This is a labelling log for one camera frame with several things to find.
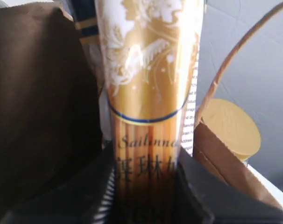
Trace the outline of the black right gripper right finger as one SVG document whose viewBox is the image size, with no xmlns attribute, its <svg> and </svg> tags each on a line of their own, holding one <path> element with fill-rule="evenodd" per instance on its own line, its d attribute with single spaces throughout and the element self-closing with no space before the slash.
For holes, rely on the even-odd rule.
<svg viewBox="0 0 283 224">
<path fill-rule="evenodd" d="M 181 149 L 176 175 L 178 224 L 283 224 L 283 211 L 223 183 Z"/>
</svg>

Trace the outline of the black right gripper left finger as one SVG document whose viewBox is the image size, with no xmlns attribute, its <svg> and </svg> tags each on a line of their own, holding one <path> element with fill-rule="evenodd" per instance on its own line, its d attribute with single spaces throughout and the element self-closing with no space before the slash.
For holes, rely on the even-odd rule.
<svg viewBox="0 0 283 224">
<path fill-rule="evenodd" d="M 63 185 L 10 209 L 0 224 L 113 224 L 113 144 Z"/>
</svg>

